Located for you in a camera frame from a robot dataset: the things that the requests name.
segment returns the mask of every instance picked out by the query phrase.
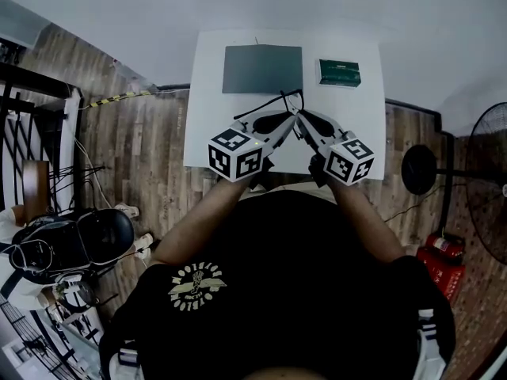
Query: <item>yellow black tape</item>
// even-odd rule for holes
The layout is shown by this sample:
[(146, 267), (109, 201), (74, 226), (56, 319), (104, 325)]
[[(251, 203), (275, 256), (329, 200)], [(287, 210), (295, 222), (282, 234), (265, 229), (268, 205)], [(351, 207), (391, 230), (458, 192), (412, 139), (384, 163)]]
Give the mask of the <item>yellow black tape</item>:
[(148, 92), (146, 90), (141, 91), (140, 93), (134, 93), (134, 92), (126, 92), (124, 94), (117, 94), (116, 96), (112, 96), (110, 98), (105, 98), (103, 100), (95, 101), (94, 103), (90, 103), (90, 107), (98, 107), (99, 105), (106, 105), (108, 103), (111, 103), (113, 101), (120, 101), (124, 98), (129, 97), (136, 97), (136, 96), (150, 96), (151, 92)]

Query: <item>black t-shirt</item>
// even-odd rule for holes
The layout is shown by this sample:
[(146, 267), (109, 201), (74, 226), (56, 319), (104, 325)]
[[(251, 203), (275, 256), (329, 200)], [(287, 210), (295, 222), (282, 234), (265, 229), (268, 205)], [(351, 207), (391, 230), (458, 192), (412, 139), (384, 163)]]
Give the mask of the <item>black t-shirt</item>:
[(418, 311), (433, 308), (446, 361), (454, 323), (411, 256), (380, 264), (338, 207), (300, 192), (238, 203), (186, 265), (139, 279), (101, 343), (135, 339), (146, 379), (241, 379), (266, 367), (326, 378), (412, 378)]

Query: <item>black and white marker cube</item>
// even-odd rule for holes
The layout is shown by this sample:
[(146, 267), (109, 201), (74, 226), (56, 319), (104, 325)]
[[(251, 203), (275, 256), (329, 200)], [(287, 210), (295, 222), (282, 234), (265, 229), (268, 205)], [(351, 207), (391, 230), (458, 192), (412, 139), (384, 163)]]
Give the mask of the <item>black and white marker cube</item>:
[(229, 127), (208, 143), (209, 167), (229, 181), (239, 181), (262, 169), (265, 143)]
[(368, 175), (374, 158), (372, 150), (359, 139), (349, 139), (330, 147), (324, 170), (350, 186)]

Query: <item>electric fan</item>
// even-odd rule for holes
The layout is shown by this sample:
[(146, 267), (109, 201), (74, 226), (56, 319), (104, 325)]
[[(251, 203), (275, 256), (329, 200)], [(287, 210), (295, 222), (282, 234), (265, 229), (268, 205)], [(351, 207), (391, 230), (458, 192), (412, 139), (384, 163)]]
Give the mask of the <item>electric fan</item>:
[(467, 178), (467, 205), (477, 235), (495, 259), (507, 264), (507, 103), (494, 105), (478, 119), (468, 139), (464, 171), (438, 169), (426, 146), (406, 152), (402, 179), (410, 192), (426, 193), (437, 174)]

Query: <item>white table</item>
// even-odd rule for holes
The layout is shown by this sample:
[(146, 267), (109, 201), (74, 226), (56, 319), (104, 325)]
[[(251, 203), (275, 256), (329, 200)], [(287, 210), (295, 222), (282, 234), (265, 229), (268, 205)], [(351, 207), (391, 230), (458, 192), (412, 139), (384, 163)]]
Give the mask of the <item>white table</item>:
[[(288, 45), (303, 49), (305, 108), (333, 117), (345, 130), (353, 131), (375, 152), (369, 174), (383, 179), (386, 149), (386, 115), (382, 69), (376, 43), (349, 40), (343, 36), (278, 30), (226, 30), (199, 34), (189, 97), (185, 131), (185, 166), (208, 166), (208, 140), (233, 123), (233, 116), (247, 112), (274, 98), (263, 94), (222, 94), (225, 47), (256, 43)], [(316, 59), (338, 59), (359, 63), (361, 84), (353, 88), (317, 83)], [(292, 103), (299, 107), (298, 98)], [(277, 101), (265, 110), (284, 109)], [(308, 173), (313, 150), (291, 133), (270, 159), (273, 172)]]

